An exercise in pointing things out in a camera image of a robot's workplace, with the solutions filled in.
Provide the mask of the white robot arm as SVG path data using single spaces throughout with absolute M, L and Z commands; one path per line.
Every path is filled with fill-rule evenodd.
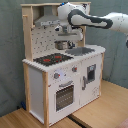
M 81 26 L 110 29 L 126 35 L 128 47 L 128 15 L 112 12 L 106 16 L 98 17 L 87 14 L 86 5 L 74 5 L 63 2 L 58 8 L 59 25 L 55 28 L 60 40 L 82 40 Z

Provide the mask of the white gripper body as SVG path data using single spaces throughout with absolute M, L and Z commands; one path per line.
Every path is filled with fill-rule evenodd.
M 71 25 L 61 26 L 55 28 L 58 41 L 79 41 L 83 39 L 81 29 L 73 29 Z

